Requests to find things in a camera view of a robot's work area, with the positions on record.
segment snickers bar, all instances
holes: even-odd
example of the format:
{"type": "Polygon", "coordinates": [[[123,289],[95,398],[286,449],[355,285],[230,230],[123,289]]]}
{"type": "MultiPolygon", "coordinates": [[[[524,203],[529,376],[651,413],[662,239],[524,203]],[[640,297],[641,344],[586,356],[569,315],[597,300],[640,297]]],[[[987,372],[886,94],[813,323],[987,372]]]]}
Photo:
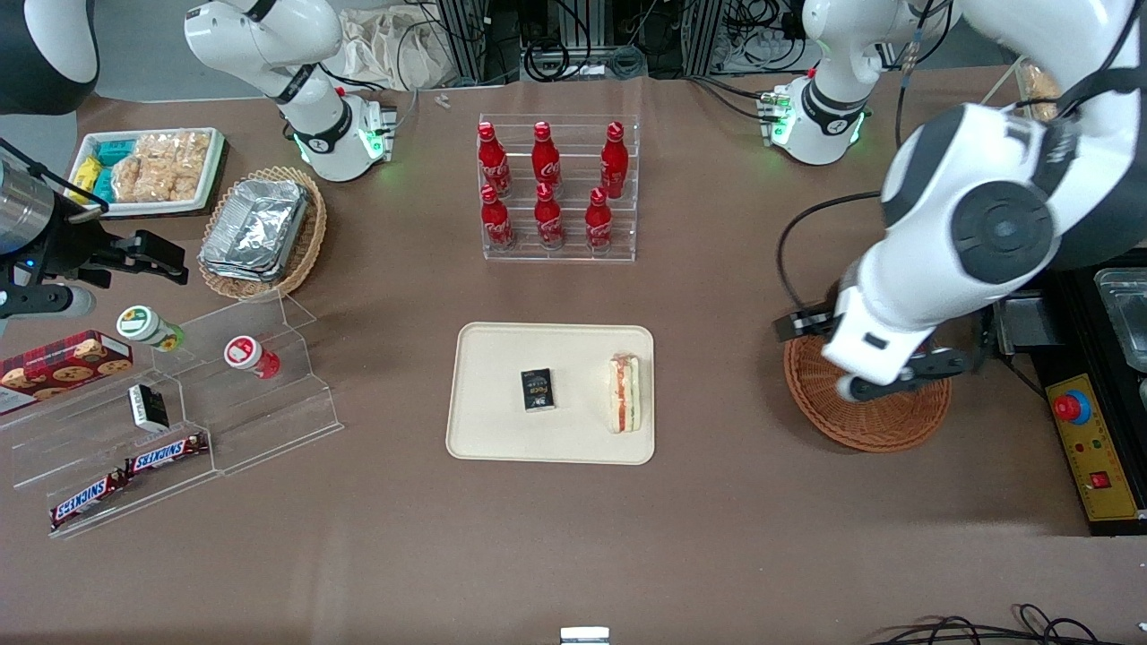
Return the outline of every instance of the snickers bar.
{"type": "Polygon", "coordinates": [[[114,473],[108,473],[100,481],[65,499],[62,504],[49,511],[52,515],[52,530],[58,529],[64,522],[76,518],[89,506],[127,485],[128,479],[127,473],[116,468],[114,473]]]}
{"type": "Polygon", "coordinates": [[[139,457],[127,459],[125,469],[128,477],[134,477],[140,471],[158,468],[189,454],[198,454],[208,450],[210,449],[208,446],[206,433],[195,433],[174,443],[169,443],[163,448],[157,448],[139,457]]]}

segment wicker basket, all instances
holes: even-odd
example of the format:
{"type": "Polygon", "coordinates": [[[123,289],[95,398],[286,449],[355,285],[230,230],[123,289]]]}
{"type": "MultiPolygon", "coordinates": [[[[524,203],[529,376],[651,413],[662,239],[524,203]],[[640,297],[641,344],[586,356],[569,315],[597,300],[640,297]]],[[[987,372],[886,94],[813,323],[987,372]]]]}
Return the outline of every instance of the wicker basket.
{"type": "MultiPolygon", "coordinates": [[[[303,280],[311,273],[311,269],[314,267],[314,262],[319,259],[319,248],[322,247],[322,236],[327,232],[327,205],[323,203],[322,195],[319,193],[319,187],[315,186],[314,180],[307,177],[306,173],[294,168],[275,166],[257,170],[240,181],[245,181],[247,179],[295,181],[301,186],[305,186],[311,194],[311,200],[307,203],[306,213],[304,215],[305,219],[299,226],[298,236],[295,239],[295,248],[291,249],[290,258],[287,261],[287,271],[282,278],[274,282],[224,278],[208,271],[202,263],[200,264],[200,273],[203,274],[203,280],[211,287],[211,290],[233,298],[249,298],[271,289],[279,289],[282,294],[289,294],[303,283],[303,280]]],[[[211,213],[211,219],[208,220],[208,228],[203,233],[204,242],[208,235],[211,234],[211,230],[214,228],[216,222],[219,220],[219,212],[223,211],[223,205],[231,197],[231,194],[239,184],[236,181],[228,188],[227,193],[216,204],[214,211],[211,213]]]]}
{"type": "Polygon", "coordinates": [[[947,379],[914,393],[850,403],[836,394],[844,371],[820,356],[824,344],[820,336],[786,343],[785,380],[804,415],[832,440],[865,452],[897,452],[920,445],[944,422],[952,401],[947,379]]]}

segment acrylic bottle rack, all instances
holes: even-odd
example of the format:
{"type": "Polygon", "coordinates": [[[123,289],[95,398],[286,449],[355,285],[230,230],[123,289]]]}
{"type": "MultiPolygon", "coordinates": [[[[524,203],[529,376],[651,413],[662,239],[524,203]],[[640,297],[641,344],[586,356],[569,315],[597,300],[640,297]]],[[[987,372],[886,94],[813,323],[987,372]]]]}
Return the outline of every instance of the acrylic bottle rack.
{"type": "MultiPolygon", "coordinates": [[[[485,228],[482,231],[482,252],[490,261],[525,262],[634,262],[638,252],[638,177],[640,173],[641,127],[637,115],[482,115],[481,121],[494,125],[498,140],[509,157],[510,194],[502,197],[509,211],[516,243],[508,250],[490,246],[485,228]],[[562,207],[562,228],[565,244],[557,250],[546,250],[533,219],[537,202],[531,151],[533,124],[549,122],[553,141],[561,153],[562,193],[556,200],[562,207]],[[625,126],[625,147],[630,153],[629,172],[621,199],[610,200],[612,210],[612,243],[609,252],[595,256],[586,246],[585,210],[590,207],[590,191],[601,184],[601,148],[606,145],[606,126],[619,121],[625,126]]],[[[485,184],[477,169],[478,188],[485,184]]],[[[475,204],[482,201],[475,192],[475,204]]]]}

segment snickers logo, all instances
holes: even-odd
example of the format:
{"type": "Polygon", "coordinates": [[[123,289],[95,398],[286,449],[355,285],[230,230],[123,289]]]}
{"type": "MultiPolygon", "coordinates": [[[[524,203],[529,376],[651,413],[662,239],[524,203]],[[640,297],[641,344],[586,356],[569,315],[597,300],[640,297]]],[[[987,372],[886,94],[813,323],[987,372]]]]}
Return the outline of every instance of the snickers logo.
{"type": "Polygon", "coordinates": [[[79,511],[92,502],[95,502],[107,491],[108,477],[103,477],[102,480],[73,495],[60,506],[56,506],[55,520],[57,522],[63,520],[71,513],[79,511]]]}
{"type": "Polygon", "coordinates": [[[179,457],[184,452],[184,445],[186,443],[187,440],[184,438],[177,441],[171,445],[165,445],[163,448],[153,450],[151,452],[145,452],[143,454],[140,454],[134,460],[132,460],[132,472],[142,471],[143,468],[154,468],[161,465],[161,463],[166,461],[167,459],[179,457]]]}

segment clear acrylic shelf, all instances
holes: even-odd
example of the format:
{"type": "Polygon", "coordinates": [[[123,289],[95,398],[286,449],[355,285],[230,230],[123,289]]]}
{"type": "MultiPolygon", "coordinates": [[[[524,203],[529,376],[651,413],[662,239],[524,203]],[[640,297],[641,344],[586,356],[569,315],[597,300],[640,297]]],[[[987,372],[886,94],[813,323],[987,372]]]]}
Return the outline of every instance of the clear acrylic shelf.
{"type": "MultiPolygon", "coordinates": [[[[180,325],[184,344],[174,352],[154,352],[150,368],[93,383],[81,396],[3,426],[13,440],[14,485],[46,494],[47,512],[131,457],[208,433],[210,452],[143,472],[52,531],[53,537],[71,537],[342,429],[330,389],[311,371],[306,340],[298,332],[313,321],[295,300],[270,292],[180,325]],[[223,348],[241,334],[279,355],[279,374],[259,380],[227,366],[223,348]],[[156,435],[135,427],[127,402],[127,389],[135,383],[163,395],[169,432],[156,435]]],[[[148,355],[142,345],[134,349],[148,355]]],[[[44,526],[50,527],[47,513],[44,526]]]]}
{"type": "MultiPolygon", "coordinates": [[[[484,114],[481,121],[494,125],[498,140],[509,157],[510,194],[502,199],[509,211],[510,225],[517,243],[508,250],[490,246],[485,227],[478,219],[482,252],[489,261],[526,262],[634,262],[638,249],[638,177],[640,171],[641,127],[637,115],[500,115],[484,114]],[[562,207],[562,227],[565,244],[551,251],[541,247],[538,226],[533,219],[537,201],[533,180],[533,124],[549,122],[554,143],[561,153],[562,194],[556,200],[562,207]],[[629,172],[621,199],[610,200],[614,212],[612,244],[608,254],[590,252],[585,235],[585,210],[590,207],[590,191],[601,184],[601,148],[606,145],[606,126],[619,121],[625,126],[625,147],[630,153],[629,172]]],[[[478,189],[485,184],[477,169],[478,189]]],[[[482,200],[475,202],[481,211],[482,200]]]]}

